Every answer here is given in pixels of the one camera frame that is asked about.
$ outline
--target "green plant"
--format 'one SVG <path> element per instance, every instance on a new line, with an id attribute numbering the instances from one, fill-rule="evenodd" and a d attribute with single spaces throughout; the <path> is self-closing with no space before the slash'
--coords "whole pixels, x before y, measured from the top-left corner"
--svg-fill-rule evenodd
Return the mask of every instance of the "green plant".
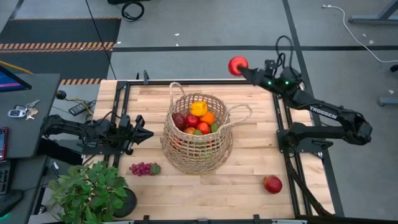
<path id="1" fill-rule="evenodd" d="M 115 209 L 123 207 L 127 187 L 123 177 L 117 177 L 118 169 L 107 167 L 101 161 L 86 166 L 73 166 L 69 176 L 61 175 L 58 182 L 51 180 L 49 188 L 54 191 L 55 205 L 63 212 L 57 213 L 58 220 L 73 224 L 97 224 L 113 221 Z"/>

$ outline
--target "butcher block tabletop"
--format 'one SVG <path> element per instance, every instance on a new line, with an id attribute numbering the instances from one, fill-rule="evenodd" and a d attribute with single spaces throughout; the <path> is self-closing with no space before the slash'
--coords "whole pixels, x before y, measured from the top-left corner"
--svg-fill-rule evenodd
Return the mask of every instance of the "butcher block tabletop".
<path id="1" fill-rule="evenodd" d="M 94 119 L 101 119 L 112 110 L 116 84 L 114 80 L 101 82 Z M 215 95 L 228 107 L 248 104 L 253 114 L 233 128 L 233 150 L 223 166 L 207 175 L 187 175 L 169 164 L 160 143 L 170 104 L 169 86 L 132 86 L 127 114 L 133 125 L 136 116 L 141 114 L 145 128 L 153 131 L 154 136 L 138 146 L 133 145 L 131 156 L 123 154 L 120 158 L 119 175 L 126 178 L 138 199 L 136 209 L 123 220 L 142 220 L 144 215 L 150 215 L 151 220 L 253 219 L 254 214 L 259 214 L 260 218 L 294 218 L 284 157 L 275 133 L 278 127 L 272 95 L 252 85 L 182 86 L 186 94 Z M 175 100 L 182 95 L 177 87 L 174 93 Z M 122 91 L 118 115 L 122 111 L 123 98 Z M 311 125 L 308 111 L 292 110 L 291 113 L 293 121 Z M 247 114 L 246 108 L 236 108 L 231 111 L 231 121 Z M 282 117 L 287 127 L 284 112 Z M 102 161 L 103 157 L 95 156 L 93 160 Z M 321 159 L 301 153 L 301 160 L 308 188 L 325 209 L 333 213 Z M 129 167 L 140 162 L 157 162 L 162 172 L 156 176 L 133 175 Z M 270 194 L 264 189 L 262 182 L 267 175 L 276 175 L 282 181 L 279 194 Z M 297 184 L 296 191 L 300 211 L 304 214 Z"/>

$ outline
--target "red fruit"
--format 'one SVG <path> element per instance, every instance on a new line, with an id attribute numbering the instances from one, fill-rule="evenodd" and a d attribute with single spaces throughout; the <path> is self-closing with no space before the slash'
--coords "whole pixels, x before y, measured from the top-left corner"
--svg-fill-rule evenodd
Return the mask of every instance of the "red fruit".
<path id="1" fill-rule="evenodd" d="M 196 128 L 200 123 L 200 118 L 192 114 L 188 114 L 185 118 L 188 127 Z"/>
<path id="2" fill-rule="evenodd" d="M 210 127 L 206 122 L 201 122 L 198 124 L 198 130 L 201 131 L 203 134 L 210 133 Z"/>
<path id="3" fill-rule="evenodd" d="M 173 118 L 175 126 L 179 130 L 183 131 L 187 127 L 187 124 L 185 122 L 185 118 L 184 118 L 184 116 L 181 113 L 174 113 L 172 115 L 172 118 Z"/>
<path id="4" fill-rule="evenodd" d="M 282 182 L 278 177 L 270 175 L 264 178 L 264 187 L 269 193 L 277 194 L 280 192 L 280 190 L 282 190 Z"/>
<path id="5" fill-rule="evenodd" d="M 237 57 L 233 57 L 228 64 L 228 70 L 232 75 L 242 75 L 242 72 L 238 69 L 238 67 L 244 67 L 244 68 L 248 68 L 249 64 L 248 61 L 242 57 L 242 56 L 237 56 Z"/>

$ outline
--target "plant pot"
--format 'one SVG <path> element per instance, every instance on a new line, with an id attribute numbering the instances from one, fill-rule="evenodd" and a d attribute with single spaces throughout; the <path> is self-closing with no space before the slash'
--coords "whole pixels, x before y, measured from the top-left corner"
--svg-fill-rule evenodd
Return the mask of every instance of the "plant pot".
<path id="1" fill-rule="evenodd" d="M 123 199 L 123 207 L 114 211 L 113 216 L 116 218 L 122 218 L 130 215 L 130 213 L 137 206 L 137 197 L 135 193 L 127 187 L 124 189 L 126 190 L 127 197 L 124 197 Z"/>

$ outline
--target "table leg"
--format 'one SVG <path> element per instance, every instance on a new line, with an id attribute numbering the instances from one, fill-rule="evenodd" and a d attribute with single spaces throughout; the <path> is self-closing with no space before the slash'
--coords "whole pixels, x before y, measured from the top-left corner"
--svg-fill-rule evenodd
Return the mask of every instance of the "table leg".
<path id="1" fill-rule="evenodd" d="M 393 0 L 390 4 L 384 8 L 381 13 L 370 16 L 351 16 L 348 22 L 362 22 L 372 24 L 389 24 L 398 25 L 398 16 L 392 16 L 392 14 L 398 9 L 398 0 Z"/>

